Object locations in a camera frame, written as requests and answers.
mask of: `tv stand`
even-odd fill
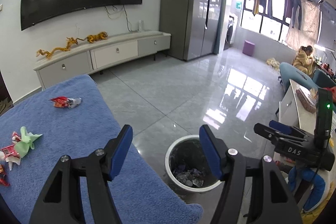
[[[114,35],[95,43],[84,42],[69,52],[59,52],[51,59],[36,62],[42,89],[81,74],[92,74],[170,48],[171,34],[159,31]]]

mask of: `person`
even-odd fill
[[[314,58],[311,56],[313,51],[312,46],[301,46],[293,61],[294,67],[309,76],[312,76],[315,70]]]

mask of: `beige curtain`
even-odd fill
[[[286,36],[286,43],[289,47],[298,51],[301,46],[307,47],[317,43],[317,38],[319,35],[319,22],[320,22],[320,8],[318,4],[314,4],[308,0],[301,0],[302,4],[302,23],[301,30],[299,27],[299,7],[297,7],[295,25],[293,28],[291,24]]]

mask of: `refrigerator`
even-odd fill
[[[160,31],[171,34],[167,54],[191,60],[213,53],[222,0],[161,0]]]

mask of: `blue gripper pad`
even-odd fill
[[[115,152],[111,159],[110,176],[112,179],[114,179],[117,175],[119,175],[120,170],[124,164],[127,152],[131,146],[132,139],[133,139],[133,129],[131,126],[128,126],[124,136],[119,142],[118,147],[115,149]]]
[[[204,126],[199,128],[199,141],[201,143],[205,157],[209,164],[211,173],[218,179],[223,179],[223,171],[221,168],[221,158],[218,151],[215,148],[215,145],[212,143],[207,131]]]
[[[289,126],[280,122],[276,122],[274,120],[270,121],[268,126],[279,131],[282,134],[290,135],[292,133],[292,130]]]

